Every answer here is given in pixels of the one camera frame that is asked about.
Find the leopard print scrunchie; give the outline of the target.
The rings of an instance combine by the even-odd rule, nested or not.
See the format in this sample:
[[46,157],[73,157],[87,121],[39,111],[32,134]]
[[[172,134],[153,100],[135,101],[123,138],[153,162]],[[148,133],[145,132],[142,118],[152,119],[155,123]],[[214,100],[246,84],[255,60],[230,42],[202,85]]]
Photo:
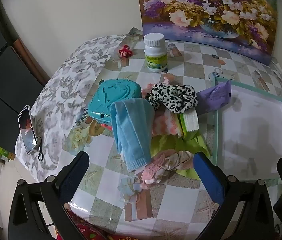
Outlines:
[[170,112],[185,113],[198,105],[198,97],[195,89],[188,85],[170,85],[156,83],[152,86],[145,99],[155,109],[164,106]]

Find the red ribbon flower clip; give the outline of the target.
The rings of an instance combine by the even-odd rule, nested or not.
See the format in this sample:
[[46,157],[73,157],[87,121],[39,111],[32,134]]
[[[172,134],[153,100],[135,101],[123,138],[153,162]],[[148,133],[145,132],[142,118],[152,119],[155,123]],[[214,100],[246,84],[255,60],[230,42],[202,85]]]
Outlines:
[[124,45],[120,50],[118,50],[118,53],[122,59],[128,59],[131,56],[133,56],[133,51],[130,49],[130,47],[127,44]]

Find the black refrigerator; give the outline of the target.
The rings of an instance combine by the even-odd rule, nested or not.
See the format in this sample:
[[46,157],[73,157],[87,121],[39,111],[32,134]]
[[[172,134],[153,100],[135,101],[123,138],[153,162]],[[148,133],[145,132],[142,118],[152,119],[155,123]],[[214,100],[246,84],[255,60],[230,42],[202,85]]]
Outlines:
[[33,74],[25,50],[0,2],[0,147],[14,152],[18,114],[32,106],[44,85]]

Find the teal plastic case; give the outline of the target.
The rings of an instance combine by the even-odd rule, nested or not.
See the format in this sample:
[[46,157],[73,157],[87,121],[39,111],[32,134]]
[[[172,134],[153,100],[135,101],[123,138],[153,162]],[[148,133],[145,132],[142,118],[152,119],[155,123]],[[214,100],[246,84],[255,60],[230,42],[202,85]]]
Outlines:
[[99,124],[111,124],[110,107],[117,101],[141,98],[142,89],[134,81],[111,79],[99,85],[88,104],[88,115]]

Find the pink white knitted cloth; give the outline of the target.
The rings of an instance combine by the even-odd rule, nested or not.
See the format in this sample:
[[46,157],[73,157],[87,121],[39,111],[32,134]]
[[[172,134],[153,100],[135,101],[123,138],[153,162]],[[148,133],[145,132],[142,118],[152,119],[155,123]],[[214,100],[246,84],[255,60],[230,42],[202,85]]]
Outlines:
[[[146,89],[142,90],[144,99],[146,94],[150,92],[153,85],[155,84],[150,83]],[[183,135],[183,131],[180,121],[178,120],[178,114],[170,112],[164,106],[160,107],[159,110],[155,110],[152,135],[176,135],[181,137]]]

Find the white tray teal rim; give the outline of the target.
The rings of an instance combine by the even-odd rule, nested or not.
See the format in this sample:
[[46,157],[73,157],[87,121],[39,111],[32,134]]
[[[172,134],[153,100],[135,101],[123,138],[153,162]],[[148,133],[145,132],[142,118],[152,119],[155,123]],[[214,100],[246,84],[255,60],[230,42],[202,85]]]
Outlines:
[[215,112],[212,157],[226,175],[277,184],[282,158],[282,98],[230,81],[230,102]]

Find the pink floral scrunchie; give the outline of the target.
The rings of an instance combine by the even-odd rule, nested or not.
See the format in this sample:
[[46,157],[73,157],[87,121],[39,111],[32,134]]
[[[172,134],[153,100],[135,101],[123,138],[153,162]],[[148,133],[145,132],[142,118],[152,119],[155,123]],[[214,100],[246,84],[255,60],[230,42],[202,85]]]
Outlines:
[[157,153],[150,163],[145,165],[141,174],[142,187],[159,184],[171,171],[183,171],[193,168],[194,155],[189,151],[173,149]]

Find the purple tissue packet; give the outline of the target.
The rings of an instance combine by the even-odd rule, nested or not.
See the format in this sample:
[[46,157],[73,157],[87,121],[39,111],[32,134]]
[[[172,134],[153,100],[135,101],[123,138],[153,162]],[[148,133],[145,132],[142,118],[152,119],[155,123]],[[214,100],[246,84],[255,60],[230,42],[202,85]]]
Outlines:
[[219,110],[230,103],[231,83],[221,82],[214,87],[197,93],[198,105],[195,107],[197,115]]

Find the floral oil painting canvas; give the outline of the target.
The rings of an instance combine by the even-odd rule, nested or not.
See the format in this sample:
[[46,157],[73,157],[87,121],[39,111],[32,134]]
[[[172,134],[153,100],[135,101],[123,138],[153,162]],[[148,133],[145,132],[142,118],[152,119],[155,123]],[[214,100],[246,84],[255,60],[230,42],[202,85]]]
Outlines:
[[277,0],[139,0],[143,33],[225,49],[270,64]]

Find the green tissue pack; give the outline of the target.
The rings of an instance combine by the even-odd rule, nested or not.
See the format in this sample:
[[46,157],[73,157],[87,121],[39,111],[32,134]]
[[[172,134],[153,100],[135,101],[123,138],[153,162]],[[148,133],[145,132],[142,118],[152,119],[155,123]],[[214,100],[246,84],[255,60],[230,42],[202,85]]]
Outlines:
[[194,108],[191,108],[185,113],[181,113],[180,122],[183,131],[183,139],[193,139],[199,130],[198,116],[196,110]]

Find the lime green cloth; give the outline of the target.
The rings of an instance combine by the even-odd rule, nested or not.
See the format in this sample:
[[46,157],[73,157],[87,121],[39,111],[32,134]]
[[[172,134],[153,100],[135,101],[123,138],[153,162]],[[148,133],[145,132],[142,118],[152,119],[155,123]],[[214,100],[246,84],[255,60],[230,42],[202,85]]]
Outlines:
[[[207,157],[210,157],[210,152],[206,143],[203,140],[203,137],[198,134],[191,140],[184,140],[175,135],[157,135],[152,138],[150,144],[150,154],[153,158],[157,153],[164,150],[176,150],[176,151],[189,151],[193,155],[202,152]],[[177,174],[198,180],[199,176],[193,168],[183,171],[176,171]]]

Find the light blue face mask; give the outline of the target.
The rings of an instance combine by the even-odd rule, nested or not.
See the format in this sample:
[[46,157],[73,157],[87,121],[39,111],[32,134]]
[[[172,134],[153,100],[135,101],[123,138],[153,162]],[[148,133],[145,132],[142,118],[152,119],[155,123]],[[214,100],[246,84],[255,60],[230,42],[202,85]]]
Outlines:
[[129,172],[151,161],[150,143],[154,116],[154,108],[142,98],[117,101],[110,107],[117,152]]

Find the white green pill bottle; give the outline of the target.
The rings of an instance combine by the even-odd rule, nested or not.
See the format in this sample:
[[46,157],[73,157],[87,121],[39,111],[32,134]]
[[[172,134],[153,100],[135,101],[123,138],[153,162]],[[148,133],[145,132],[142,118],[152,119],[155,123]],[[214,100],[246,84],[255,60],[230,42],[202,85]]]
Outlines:
[[165,37],[161,33],[144,36],[144,55],[147,68],[155,73],[163,72],[168,65]]

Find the smartphone on stand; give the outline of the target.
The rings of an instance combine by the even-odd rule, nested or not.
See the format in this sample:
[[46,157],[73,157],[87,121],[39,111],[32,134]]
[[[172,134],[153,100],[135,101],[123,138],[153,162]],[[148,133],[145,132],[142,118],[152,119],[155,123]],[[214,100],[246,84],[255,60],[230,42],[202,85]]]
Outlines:
[[30,106],[26,105],[18,114],[18,125],[21,138],[27,154],[38,152],[38,160],[42,161],[44,155],[42,152],[42,139],[36,135],[34,118],[31,115]]

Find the grey floral blanket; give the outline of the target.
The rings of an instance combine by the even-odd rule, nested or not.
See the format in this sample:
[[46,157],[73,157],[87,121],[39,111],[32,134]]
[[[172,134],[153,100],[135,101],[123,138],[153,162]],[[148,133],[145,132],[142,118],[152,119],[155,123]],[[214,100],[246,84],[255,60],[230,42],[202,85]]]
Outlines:
[[15,154],[36,181],[56,175],[62,146],[74,127],[85,98],[124,35],[94,38],[81,44],[57,69],[31,107],[43,160],[28,154],[18,137]]

